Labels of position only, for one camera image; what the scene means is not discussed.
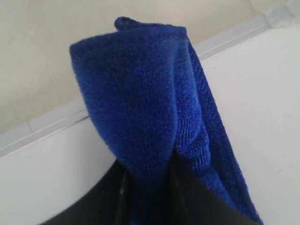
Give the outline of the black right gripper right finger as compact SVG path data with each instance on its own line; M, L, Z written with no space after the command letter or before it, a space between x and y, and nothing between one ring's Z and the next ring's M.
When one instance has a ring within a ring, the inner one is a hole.
M174 152L168 173L168 224L254 225L211 192Z

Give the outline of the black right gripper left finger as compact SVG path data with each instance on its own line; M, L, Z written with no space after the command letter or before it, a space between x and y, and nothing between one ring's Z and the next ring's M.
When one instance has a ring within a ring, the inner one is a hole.
M48 220L49 225L128 225L131 182L117 160L81 199Z

